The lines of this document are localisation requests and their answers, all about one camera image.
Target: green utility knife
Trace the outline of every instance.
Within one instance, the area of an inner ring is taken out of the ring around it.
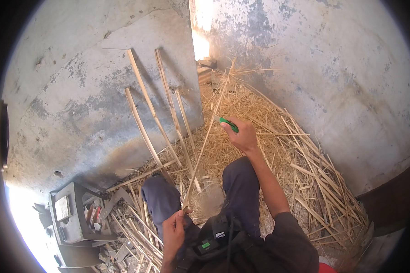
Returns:
[[[238,127],[237,125],[235,125],[234,123],[227,121],[226,119],[224,119],[223,117],[216,117],[214,116],[214,120],[217,122],[224,122],[224,123],[228,123],[231,126],[231,129],[235,132],[238,133]]]

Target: left hand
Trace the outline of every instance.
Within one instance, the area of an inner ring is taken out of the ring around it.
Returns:
[[[185,239],[184,212],[179,210],[163,222],[164,262],[171,263]]]

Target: hand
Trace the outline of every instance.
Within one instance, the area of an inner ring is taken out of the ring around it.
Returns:
[[[172,263],[176,253],[184,243],[185,231],[184,212],[179,210],[163,222],[163,243],[165,263]]]
[[[228,134],[230,142],[246,155],[256,152],[258,150],[258,145],[254,125],[248,121],[241,121],[236,117],[229,117],[227,120],[238,127],[238,133],[235,133],[228,123],[220,123],[220,126],[222,126]]]

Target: hay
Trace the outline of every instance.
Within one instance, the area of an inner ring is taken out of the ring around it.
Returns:
[[[201,86],[205,124],[192,134],[192,138],[194,146],[197,149],[202,147],[203,150],[199,168],[203,171],[198,172],[197,176],[207,177],[202,180],[204,190],[198,193],[195,187],[190,187],[191,176],[186,169],[184,158],[180,158],[183,167],[171,164],[167,171],[177,184],[181,196],[194,209],[191,215],[193,221],[196,224],[204,223],[220,210],[215,204],[214,207],[204,206],[204,202],[215,192],[216,187],[222,188],[224,168],[244,155],[229,142],[217,122],[209,128],[213,122],[213,113],[216,112],[220,117],[234,116],[252,121],[256,127],[258,145],[285,192],[291,213],[298,219],[299,225],[314,246],[325,254],[327,253],[324,247],[348,252],[348,255],[359,251],[361,238],[368,228],[364,209],[346,187],[343,177],[334,168],[329,156],[323,155],[320,147],[313,143],[309,134],[300,128],[290,113],[247,84],[246,79],[250,74],[262,73],[265,70],[270,68],[236,68],[236,63],[233,62],[226,73],[213,75],[219,79],[219,84],[214,82]],[[189,138],[186,137],[184,141],[193,166],[197,166],[197,157],[194,156]],[[173,147],[177,155],[182,155],[179,142]],[[173,159],[168,150],[161,152],[159,157],[162,162]],[[147,172],[156,167],[152,159],[146,162],[139,172]],[[139,172],[134,171],[128,179],[137,177]],[[134,181],[131,187],[137,190],[144,179]],[[187,195],[189,188],[191,198]],[[261,236],[265,237],[271,233],[273,226],[274,220],[260,191]]]

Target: person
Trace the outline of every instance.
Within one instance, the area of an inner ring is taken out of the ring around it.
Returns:
[[[221,214],[226,215],[228,219],[237,219],[247,234],[246,238],[255,241],[250,244],[255,247],[251,248],[250,252],[233,247],[235,253],[230,253],[230,258],[225,252],[209,261],[202,261],[200,267],[194,270],[183,268],[180,272],[258,272],[258,268],[270,264],[269,268],[272,270],[263,271],[317,273],[317,250],[290,213],[284,191],[258,148],[254,126],[235,117],[227,120],[238,127],[238,133],[233,132],[227,123],[220,125],[228,134],[230,142],[246,156],[233,161],[223,171],[223,190],[226,196]],[[264,240],[260,238],[259,228],[260,188],[275,220],[273,232]],[[201,232],[188,216],[192,210],[187,210],[184,214],[180,209],[179,191],[159,174],[144,182],[142,196],[148,204],[158,236],[164,243],[161,273],[178,270],[180,261],[186,255],[186,248],[195,243]]]

